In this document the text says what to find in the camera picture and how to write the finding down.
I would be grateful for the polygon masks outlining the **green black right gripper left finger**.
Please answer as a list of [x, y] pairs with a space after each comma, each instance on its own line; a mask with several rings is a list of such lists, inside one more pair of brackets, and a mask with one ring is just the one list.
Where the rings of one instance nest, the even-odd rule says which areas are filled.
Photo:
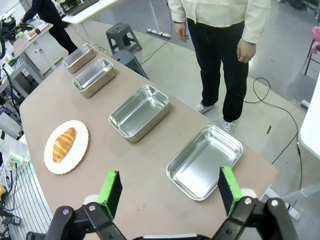
[[78, 209], [60, 206], [56, 209], [48, 228], [49, 240], [83, 240], [94, 233], [101, 240], [124, 240], [125, 236], [113, 223], [122, 183], [118, 171], [110, 171], [96, 201]]

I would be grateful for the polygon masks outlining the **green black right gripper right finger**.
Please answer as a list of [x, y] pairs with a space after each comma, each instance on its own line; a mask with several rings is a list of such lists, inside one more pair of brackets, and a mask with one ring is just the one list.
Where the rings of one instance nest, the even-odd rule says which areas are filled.
[[227, 218], [212, 237], [214, 240], [238, 240], [246, 228], [256, 229], [263, 240], [298, 239], [281, 198], [262, 202], [256, 197], [244, 195], [229, 166], [220, 168], [217, 186]]

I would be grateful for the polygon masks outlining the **person's left hand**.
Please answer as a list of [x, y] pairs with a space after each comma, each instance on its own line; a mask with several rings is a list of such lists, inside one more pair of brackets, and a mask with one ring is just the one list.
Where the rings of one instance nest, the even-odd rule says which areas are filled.
[[256, 54], [256, 48], [256, 44], [241, 38], [237, 44], [237, 60], [241, 63], [248, 63]]

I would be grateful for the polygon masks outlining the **person's right hand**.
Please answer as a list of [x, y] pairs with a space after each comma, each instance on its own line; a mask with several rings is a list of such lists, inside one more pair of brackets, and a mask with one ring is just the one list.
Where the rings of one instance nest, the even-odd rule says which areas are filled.
[[180, 41], [187, 42], [189, 36], [187, 35], [187, 25], [185, 22], [174, 22], [174, 31]]

